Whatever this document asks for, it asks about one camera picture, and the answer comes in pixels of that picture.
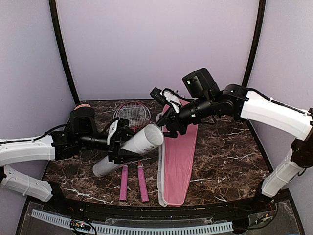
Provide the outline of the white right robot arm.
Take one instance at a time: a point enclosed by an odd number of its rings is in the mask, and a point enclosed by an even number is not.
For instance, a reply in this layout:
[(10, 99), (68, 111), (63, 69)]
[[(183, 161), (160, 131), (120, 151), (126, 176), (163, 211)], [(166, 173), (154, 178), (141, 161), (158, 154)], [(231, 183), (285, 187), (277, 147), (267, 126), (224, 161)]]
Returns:
[(286, 157), (277, 163), (273, 172), (261, 183), (257, 196), (250, 200), (250, 209), (261, 212), (280, 189), (297, 174), (313, 165), (313, 112), (298, 109), (267, 97), (260, 91), (236, 84), (226, 86), (222, 91), (209, 89), (181, 102), (183, 97), (173, 90), (155, 88), (151, 96), (169, 108), (161, 116), (157, 125), (166, 127), (165, 136), (175, 138), (184, 135), (187, 127), (197, 125), (205, 118), (230, 116), (237, 121), (251, 121), (269, 129), (289, 135), (293, 142), (286, 151)]

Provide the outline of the white shuttlecock tube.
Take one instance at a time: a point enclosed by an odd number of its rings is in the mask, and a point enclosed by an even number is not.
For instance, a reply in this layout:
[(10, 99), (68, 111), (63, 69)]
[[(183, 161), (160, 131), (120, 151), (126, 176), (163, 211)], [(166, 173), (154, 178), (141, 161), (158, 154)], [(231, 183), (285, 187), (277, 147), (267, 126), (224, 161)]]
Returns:
[[(158, 148), (163, 143), (164, 135), (162, 130), (155, 124), (148, 124), (128, 141), (122, 144), (121, 149), (138, 153), (139, 158), (141, 158), (141, 156)], [(116, 165), (112, 162), (109, 162), (108, 156), (106, 156), (93, 166), (92, 171), (96, 177), (100, 178), (110, 174), (111, 172), (121, 168), (126, 164)]]

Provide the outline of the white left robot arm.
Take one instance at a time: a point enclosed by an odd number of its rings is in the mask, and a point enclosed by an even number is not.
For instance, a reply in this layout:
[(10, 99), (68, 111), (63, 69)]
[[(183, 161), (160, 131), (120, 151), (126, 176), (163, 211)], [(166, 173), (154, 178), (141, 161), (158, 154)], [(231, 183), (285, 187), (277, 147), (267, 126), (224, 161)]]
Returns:
[(29, 139), (0, 141), (0, 187), (22, 195), (49, 202), (58, 213), (66, 213), (69, 203), (62, 197), (57, 183), (35, 179), (16, 171), (10, 165), (36, 160), (65, 160), (78, 155), (82, 150), (107, 151), (112, 163), (125, 163), (138, 157), (131, 150), (122, 150), (121, 145), (135, 135), (125, 119), (115, 119), (108, 129), (98, 132), (95, 122), (84, 120), (56, 126), (43, 135)]

